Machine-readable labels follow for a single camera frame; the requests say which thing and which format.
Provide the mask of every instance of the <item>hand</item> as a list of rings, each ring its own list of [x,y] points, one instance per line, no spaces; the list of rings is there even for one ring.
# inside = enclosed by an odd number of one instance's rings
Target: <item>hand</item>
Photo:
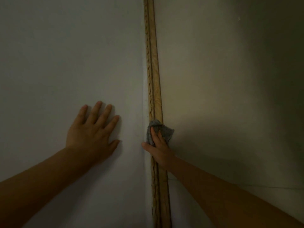
[[[95,164],[107,159],[119,144],[115,140],[109,144],[109,136],[114,130],[119,116],[116,115],[112,121],[105,125],[112,110],[112,105],[107,105],[103,114],[98,117],[102,102],[98,101],[93,107],[89,117],[85,120],[88,106],[84,105],[67,133],[66,148],[77,152],[81,161]]]
[[[161,167],[168,170],[170,161],[174,157],[174,152],[168,147],[160,131],[158,132],[158,135],[156,135],[154,128],[151,127],[151,135],[156,147],[145,142],[143,142],[141,145],[146,151],[152,154],[154,159]]]

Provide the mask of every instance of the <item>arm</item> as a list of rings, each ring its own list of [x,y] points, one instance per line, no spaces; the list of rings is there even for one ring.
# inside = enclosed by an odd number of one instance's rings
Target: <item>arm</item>
[[[143,148],[174,174],[216,227],[304,227],[295,218],[262,199],[177,157],[161,134],[151,128],[156,148]]]
[[[23,226],[54,196],[113,153],[119,140],[109,144],[108,139],[119,116],[105,126],[112,106],[98,117],[101,104],[96,103],[86,121],[87,105],[80,109],[64,149],[0,183],[0,227]]]

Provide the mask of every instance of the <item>wooden strip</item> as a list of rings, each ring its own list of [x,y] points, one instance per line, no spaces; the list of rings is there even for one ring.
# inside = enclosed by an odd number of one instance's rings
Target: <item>wooden strip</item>
[[[161,87],[159,79],[154,0],[144,0],[146,59],[148,75],[149,119],[163,123]],[[169,187],[167,172],[151,158],[152,215],[155,228],[171,228]]]

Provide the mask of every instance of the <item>painted wall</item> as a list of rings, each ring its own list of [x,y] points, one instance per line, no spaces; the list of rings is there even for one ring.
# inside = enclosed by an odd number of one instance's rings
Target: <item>painted wall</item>
[[[113,156],[26,227],[146,226],[142,2],[0,1],[0,180],[62,149],[83,104],[122,118]]]
[[[177,156],[304,222],[303,0],[155,0]],[[211,227],[169,175],[173,227]]]

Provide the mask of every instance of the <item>gray cloth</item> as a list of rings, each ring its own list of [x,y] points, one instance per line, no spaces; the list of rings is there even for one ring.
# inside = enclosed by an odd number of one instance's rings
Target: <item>gray cloth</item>
[[[169,140],[172,138],[174,130],[170,129],[169,127],[166,127],[163,124],[161,124],[161,122],[158,121],[158,120],[151,121],[149,126],[148,126],[147,143],[155,147],[155,144],[154,144],[152,136],[151,136],[151,130],[150,130],[151,126],[153,126],[156,134],[158,134],[159,130],[161,131],[161,134],[162,134],[163,138],[165,139],[166,143],[168,144]]]

